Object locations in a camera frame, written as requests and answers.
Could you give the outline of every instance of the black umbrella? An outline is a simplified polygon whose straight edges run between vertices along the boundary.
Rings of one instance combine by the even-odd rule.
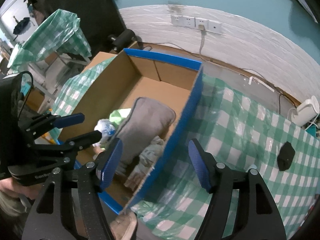
[[[13,30],[14,35],[20,35],[22,31],[27,27],[28,23],[30,22],[30,17],[24,17],[23,20],[18,21],[16,17],[13,17],[17,23]]]

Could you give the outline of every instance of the metal bolt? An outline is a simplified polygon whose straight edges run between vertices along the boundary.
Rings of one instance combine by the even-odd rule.
[[[250,173],[252,175],[257,175],[258,174],[258,171],[256,169],[250,169]]]
[[[85,166],[87,168],[92,168],[94,166],[94,162],[88,162]]]
[[[53,173],[53,174],[58,174],[60,171],[61,171],[60,168],[54,168],[54,169],[52,170],[52,173]]]
[[[224,163],[217,163],[217,167],[219,169],[224,169],[225,168],[225,164]]]

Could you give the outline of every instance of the shoe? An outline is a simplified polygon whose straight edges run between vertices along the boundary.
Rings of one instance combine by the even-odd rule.
[[[110,228],[116,240],[135,239],[137,216],[132,211],[129,211],[128,214],[119,215],[116,220],[111,222]]]

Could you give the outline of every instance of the green checkered cloth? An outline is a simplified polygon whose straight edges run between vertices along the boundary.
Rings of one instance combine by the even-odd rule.
[[[91,56],[91,48],[75,13],[56,10],[23,44],[17,44],[10,56],[8,68],[27,70],[28,63],[44,60],[53,52],[72,53],[82,57]]]
[[[68,79],[53,104],[52,114],[60,116],[71,114],[92,83],[114,58],[106,59],[83,73]],[[51,137],[54,140],[58,139],[61,130],[58,128],[51,130]]]
[[[298,229],[314,198],[320,176],[319,141],[222,80],[204,76],[197,110],[145,199],[132,209],[153,234],[193,240],[211,196],[201,188],[188,157],[197,138],[217,162],[247,171],[255,164],[281,214],[287,237]],[[295,149],[290,169],[279,171],[277,154],[289,141]],[[238,191],[233,191],[224,237],[232,233]]]

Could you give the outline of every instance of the white pitcher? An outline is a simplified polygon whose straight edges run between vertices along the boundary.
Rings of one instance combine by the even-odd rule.
[[[291,113],[291,122],[298,126],[302,126],[320,113],[320,107],[318,100],[315,96],[311,99],[305,100],[300,106],[297,107],[297,111]]]

